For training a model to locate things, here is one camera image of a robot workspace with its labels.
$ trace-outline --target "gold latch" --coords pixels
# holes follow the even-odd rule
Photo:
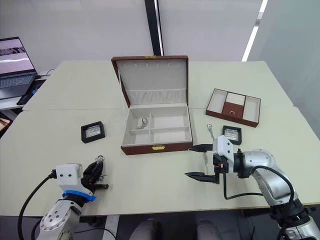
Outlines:
[[[155,55],[151,55],[151,56],[144,56],[145,59],[156,59]]]
[[[155,151],[156,150],[163,150],[163,149],[165,149],[165,145],[153,145],[152,149]]]

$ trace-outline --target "white table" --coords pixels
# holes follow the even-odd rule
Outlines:
[[[189,107],[206,108],[214,88],[293,106],[264,61],[189,62]],[[111,61],[64,61],[26,110],[119,109],[125,100]]]
[[[242,128],[242,151],[270,151],[290,178],[304,203],[320,202],[317,181],[320,141],[292,106],[262,106],[257,128],[205,115],[205,109],[190,109],[194,144],[210,143],[207,124],[218,136],[223,125]],[[84,144],[80,127],[102,121],[106,138]],[[192,151],[126,156],[120,149],[125,118],[119,109],[24,111],[0,139],[0,215],[18,215],[25,199],[50,169],[65,163],[86,167],[98,155],[106,158],[106,191],[88,203],[85,215],[140,214],[173,211],[262,207],[260,196],[232,200],[223,197],[223,185],[198,182],[184,175],[204,172],[202,153]],[[211,155],[209,173],[213,173]],[[228,180],[228,195],[259,192],[255,180]],[[52,179],[30,201],[25,215],[45,214],[62,191]]]

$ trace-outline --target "cable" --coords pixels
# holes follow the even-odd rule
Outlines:
[[[253,226],[253,230],[252,230],[252,233],[251,233],[250,240],[254,239],[255,230],[256,230],[256,226]]]
[[[287,209],[286,209],[286,213],[285,213],[285,216],[284,216],[286,219],[288,219],[288,211],[290,210],[290,206],[294,202],[294,197],[295,197],[295,190],[294,190],[294,187],[292,186],[291,182],[285,176],[283,176],[280,172],[278,172],[278,171],[276,171],[273,168],[268,167],[268,166],[255,166],[250,171],[250,174],[252,174],[257,169],[269,170],[270,172],[273,172],[274,174],[278,175],[280,178],[282,178],[286,182],[286,184],[288,184],[288,186],[290,188],[290,198],[289,198],[289,201],[287,203]],[[280,240],[281,235],[284,233],[286,228],[287,228],[286,221],[283,221],[283,225],[282,225],[282,227],[281,227],[281,229],[280,229],[280,231],[278,233],[278,236],[276,237],[276,240]]]
[[[256,196],[263,196],[262,193],[257,192],[248,192],[248,193],[241,193],[233,196],[227,196],[227,174],[223,173],[223,195],[226,200],[235,199],[242,196],[248,196],[248,195],[256,195]]]
[[[36,240],[36,237],[35,237],[36,229],[37,229],[37,226],[39,225],[40,222],[41,222],[41,218],[33,226],[32,231],[31,231],[31,240]]]
[[[46,181],[48,181],[49,179],[53,179],[53,178],[57,178],[56,170],[52,170],[52,172],[42,182],[40,182],[40,184],[38,186],[36,186],[36,188],[31,192],[31,194],[25,200],[25,202],[21,208],[21,211],[19,213],[18,224],[17,224],[18,236],[19,236],[20,240],[25,240],[24,235],[22,233],[22,217],[24,215],[24,212],[26,210],[28,203],[30,202],[31,198],[35,195],[35,193],[39,190],[39,188],[41,188],[41,186],[43,184],[45,184]]]
[[[112,235],[114,240],[117,239],[116,236],[110,230],[108,230],[106,228],[103,228],[103,227],[90,228],[90,229],[83,230],[83,231],[75,231],[74,233],[75,234],[80,234],[80,233],[85,233],[85,232],[89,232],[89,231],[93,231],[93,230],[104,230],[104,231],[107,231],[108,233],[110,233]]]
[[[42,77],[43,77],[43,76],[49,76],[48,73],[50,73],[52,70],[55,70],[55,69],[54,69],[54,68],[51,68],[49,71],[46,72],[45,75],[41,75],[41,76],[42,76]]]

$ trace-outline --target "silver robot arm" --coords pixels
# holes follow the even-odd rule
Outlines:
[[[313,218],[309,216],[310,210],[302,205],[294,189],[292,204],[288,206],[291,197],[290,187],[287,182],[270,169],[275,170],[287,180],[289,179],[276,165],[276,160],[272,154],[262,149],[245,152],[238,149],[237,153],[234,153],[233,144],[224,135],[214,139],[212,145],[196,145],[190,150],[203,153],[213,151],[215,175],[205,175],[203,172],[188,172],[186,173],[188,177],[201,182],[219,184],[220,174],[223,174],[224,178],[226,178],[227,173],[237,173],[241,179],[253,176],[270,206],[270,217],[276,220],[281,228],[283,226],[285,228],[281,233],[284,239],[320,240],[320,230]]]
[[[85,203],[94,201],[97,189],[107,184],[95,184],[103,169],[104,157],[99,156],[83,172],[81,164],[63,164],[56,167],[58,185],[63,190],[51,210],[41,219],[37,240],[72,240]]]

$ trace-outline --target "blue ring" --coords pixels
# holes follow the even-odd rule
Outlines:
[[[91,196],[91,195],[88,195],[88,194],[83,193],[81,191],[74,191],[74,190],[66,190],[66,191],[64,191],[64,193],[62,194],[62,197],[64,197],[67,194],[75,194],[75,195],[79,195],[81,197],[84,197],[86,199],[86,203],[93,202],[94,200],[97,199],[96,196]]]

